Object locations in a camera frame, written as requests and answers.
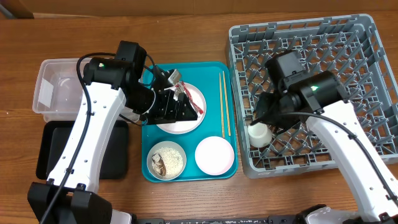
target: brown food item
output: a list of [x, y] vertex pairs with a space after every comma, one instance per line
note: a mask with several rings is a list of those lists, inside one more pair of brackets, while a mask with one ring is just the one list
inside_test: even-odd
[[166, 166], [164, 166], [162, 156], [160, 156], [159, 153], [155, 153], [152, 156], [152, 162], [159, 168], [159, 170], [156, 170], [156, 172], [164, 177], [166, 175]]

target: dish rack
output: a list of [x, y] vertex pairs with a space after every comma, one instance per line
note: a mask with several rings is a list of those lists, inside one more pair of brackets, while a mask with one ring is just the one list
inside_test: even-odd
[[229, 69], [243, 171], [250, 178], [335, 168], [328, 149], [305, 124], [273, 136], [263, 148], [249, 144], [248, 125], [263, 92], [273, 87], [264, 64], [296, 50], [311, 74], [333, 72], [342, 82], [366, 135], [386, 164], [398, 162], [397, 83], [376, 25], [366, 14], [233, 26]]

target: white cup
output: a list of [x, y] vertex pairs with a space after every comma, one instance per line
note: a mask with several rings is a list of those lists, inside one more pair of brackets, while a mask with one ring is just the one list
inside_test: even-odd
[[249, 142], [254, 147], [264, 147], [271, 142], [272, 133], [266, 124], [257, 123], [248, 127]]

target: white label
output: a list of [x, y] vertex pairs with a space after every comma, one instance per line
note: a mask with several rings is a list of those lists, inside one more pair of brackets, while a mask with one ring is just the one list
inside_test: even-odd
[[42, 79], [39, 91], [39, 102], [44, 104], [46, 107], [51, 107], [52, 90], [54, 86], [49, 81]]

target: rectangular tray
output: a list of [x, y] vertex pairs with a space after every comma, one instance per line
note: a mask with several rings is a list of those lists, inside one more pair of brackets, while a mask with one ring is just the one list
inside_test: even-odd
[[[221, 108], [220, 84], [218, 74], [224, 71], [226, 83], [231, 83], [228, 68], [221, 62], [173, 63], [159, 65], [164, 70], [176, 68], [182, 74], [182, 80], [197, 87], [205, 97], [207, 111], [202, 123], [193, 131], [185, 134], [169, 134], [156, 125], [142, 127], [142, 174], [151, 182], [166, 182], [156, 179], [147, 168], [147, 155], [149, 150], [158, 142], [173, 141], [179, 144], [187, 155], [187, 165], [182, 174], [173, 181], [226, 179], [232, 177], [238, 169], [238, 155], [236, 151], [235, 120], [232, 100], [231, 85], [227, 85], [229, 121], [231, 123], [231, 136], [228, 136], [226, 110], [224, 102], [224, 128], [225, 139], [234, 149], [234, 163], [225, 174], [212, 176], [202, 172], [195, 162], [195, 149], [200, 141], [210, 136], [221, 137]], [[152, 74], [145, 71], [143, 82], [150, 83]]]
[[367, 14], [234, 26], [229, 30], [231, 73], [244, 173], [250, 178], [300, 174], [337, 167], [305, 124], [251, 147], [247, 125], [259, 95], [273, 87], [264, 64], [296, 50], [311, 74], [333, 72], [350, 95], [361, 125], [386, 164], [398, 162], [397, 83], [379, 32]]

